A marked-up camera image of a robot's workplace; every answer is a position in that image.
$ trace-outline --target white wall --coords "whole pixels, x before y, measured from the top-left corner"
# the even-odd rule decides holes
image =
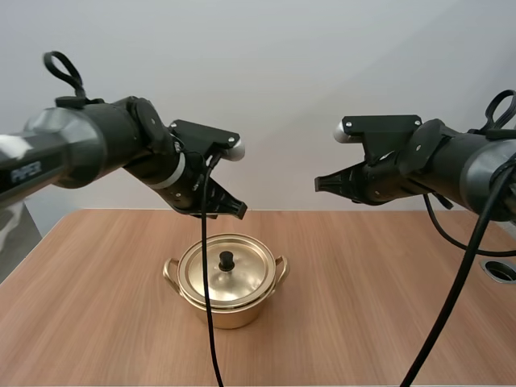
[[[314,192],[362,160],[331,137],[346,114],[419,114],[467,130],[516,88],[513,0],[0,2],[1,132],[71,89],[41,56],[65,52],[90,97],[150,99],[165,122],[239,132],[247,155],[214,177],[252,209],[367,210]],[[79,207],[160,207],[118,171],[27,202],[42,234]],[[419,209],[422,199],[381,209]]]

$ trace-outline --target black cable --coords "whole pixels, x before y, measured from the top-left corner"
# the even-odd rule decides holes
[[[63,64],[64,68],[68,70],[69,74],[60,71],[52,61],[52,58],[59,60]],[[72,86],[75,90],[76,96],[83,98],[86,97],[84,87],[82,86],[81,74],[79,74],[72,61],[68,59],[65,54],[58,51],[45,52],[43,55],[43,63],[54,77],[59,78]]]
[[[434,209],[432,208],[432,203],[430,202],[430,198],[428,197],[428,195],[425,193],[422,197],[423,197],[423,199],[425,201],[425,206],[427,206],[427,211],[428,211],[428,215],[430,216],[430,220],[432,221],[432,223],[433,223],[435,229],[437,230],[437,232],[440,233],[441,236],[443,238],[445,238],[445,240],[447,240],[448,242],[450,242],[454,246],[457,246],[458,248],[466,250],[466,248],[468,246],[466,246],[465,244],[462,244],[461,242],[459,242],[456,239],[453,239],[441,227],[441,225],[439,224],[439,221],[437,220],[437,217],[435,216],[435,212],[434,212]],[[494,257],[497,257],[497,258],[508,257],[508,256],[516,256],[516,250],[509,250],[508,252],[490,252],[490,251],[487,251],[487,250],[480,250],[479,249],[479,250],[476,251],[476,253],[479,256],[494,256]]]
[[[213,332],[213,317],[211,316],[211,304],[210,304],[210,292],[208,285],[208,247],[207,247],[207,216],[206,216],[206,202],[208,200],[208,182],[210,181],[210,174],[215,165],[220,160],[220,156],[213,156],[210,161],[210,165],[206,170],[204,177],[204,184],[202,186],[202,198],[201,198],[201,245],[202,245],[202,282],[204,285],[204,300],[206,302],[206,317],[208,318],[208,334],[210,336],[210,351],[211,361],[213,363],[213,369],[215,371],[215,377],[219,387],[224,387],[223,379],[220,376],[217,362],[217,352],[215,351],[215,337]]]
[[[462,263],[460,264],[459,271],[453,281],[452,288],[446,297],[446,301],[444,302],[443,308],[439,312],[439,316],[435,320],[434,326],[432,327],[430,333],[428,334],[425,343],[423,344],[421,350],[418,353],[418,356],[410,366],[408,373],[406,374],[403,382],[400,384],[400,387],[407,387],[412,384],[415,377],[418,375],[419,370],[427,359],[430,351],[434,347],[437,338],[439,337],[441,331],[446,324],[446,321],[450,317],[452,313],[453,307],[455,306],[457,299],[459,298],[460,291],[464,287],[464,283],[466,282],[466,278],[468,277],[469,270],[473,265],[473,261],[475,260],[476,252],[478,251],[478,247],[481,244],[482,236],[484,236],[485,229],[489,224],[489,219],[491,216],[491,211],[493,210],[498,197],[500,196],[502,190],[507,186],[511,174],[514,168],[507,169],[498,180],[495,181],[493,189],[485,203],[484,209],[482,213],[478,217],[476,221],[475,228],[473,229],[473,233],[469,240],[468,246],[466,248],[466,252],[464,253],[464,258],[462,259]]]

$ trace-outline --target black strap loop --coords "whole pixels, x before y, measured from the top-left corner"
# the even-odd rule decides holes
[[[507,110],[495,121],[493,116],[495,110],[498,108],[500,103],[506,99],[507,97],[512,96],[512,100],[510,101],[510,105]],[[516,115],[516,91],[514,90],[505,90],[499,93],[487,106],[485,110],[485,117],[487,118],[487,122],[485,125],[479,130],[479,133],[485,135],[487,131],[497,131],[503,128],[514,116]]]
[[[63,64],[63,66],[68,70],[69,75],[60,71],[56,67],[56,65],[53,63],[52,58],[56,58],[57,60],[59,60]],[[82,97],[82,98],[86,97],[86,92],[84,91],[84,87],[82,86],[81,75],[79,74],[79,72],[77,71],[75,66],[72,64],[70,59],[68,59],[66,57],[65,54],[63,54],[62,52],[58,52],[58,51],[46,52],[43,55],[43,62],[45,64],[45,67],[47,68],[47,70],[54,77],[57,77],[57,78],[61,79],[62,81],[65,81],[66,83],[68,83],[70,86],[73,87],[73,89],[75,90],[75,95],[77,97]]]

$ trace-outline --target cable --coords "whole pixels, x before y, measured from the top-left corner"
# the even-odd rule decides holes
[[[510,161],[514,160],[516,155],[510,158]],[[441,331],[446,324],[446,321],[450,317],[452,313],[453,307],[455,306],[457,299],[459,298],[460,291],[464,287],[464,283],[466,282],[466,278],[468,277],[469,270],[473,265],[473,261],[475,260],[476,252],[478,251],[478,247],[481,244],[482,236],[484,236],[485,229],[489,224],[489,219],[491,216],[491,211],[493,210],[498,197],[500,196],[502,190],[507,186],[509,182],[510,176],[513,172],[514,168],[507,169],[498,180],[495,181],[493,190],[489,195],[487,202],[485,203],[484,209],[482,213],[478,217],[476,221],[475,228],[473,229],[473,233],[469,240],[468,246],[466,247],[466,252],[464,253],[464,258],[462,259],[462,263],[460,264],[459,271],[457,272],[456,278],[453,281],[452,288],[446,297],[446,301],[444,302],[443,308],[439,312],[439,316],[435,320],[434,326],[432,327],[430,333],[425,340],[421,350],[419,351],[416,359],[410,366],[408,373],[406,374],[403,382],[400,384],[400,387],[407,387],[412,384],[415,377],[418,375],[419,370],[427,359],[430,351],[434,347],[437,338],[439,337]]]
[[[207,246],[207,216],[206,216],[206,202],[208,198],[208,182],[210,181],[210,174],[215,165],[220,160],[220,155],[215,155],[211,158],[208,169],[206,170],[204,184],[202,185],[201,198],[201,245],[202,245],[202,282],[204,285],[204,300],[206,302],[206,317],[208,319],[208,334],[210,336],[210,351],[215,377],[217,378],[218,387],[224,387],[223,379],[220,376],[218,369],[217,352],[215,351],[215,337],[213,332],[213,317],[211,316],[210,292],[208,285],[208,246]]]
[[[458,248],[461,248],[463,250],[466,250],[467,246],[465,244],[462,244],[456,239],[453,239],[439,224],[439,221],[437,220],[437,217],[435,216],[434,209],[432,208],[432,203],[430,202],[430,198],[425,193],[423,196],[423,199],[425,201],[425,206],[427,206],[428,215],[430,216],[430,220],[434,224],[435,229],[438,233],[441,234],[445,240],[453,244],[454,246],[457,246]],[[477,250],[476,253],[479,256],[494,256],[497,258],[501,257],[508,257],[508,256],[516,256],[516,250],[509,250],[508,252],[490,252],[487,250]]]

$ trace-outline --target pot lid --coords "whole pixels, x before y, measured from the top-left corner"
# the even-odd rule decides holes
[[[273,284],[273,254],[259,240],[246,235],[220,234],[207,239],[210,304],[229,309],[261,297]],[[186,297],[205,305],[201,242],[181,258],[177,277]]]

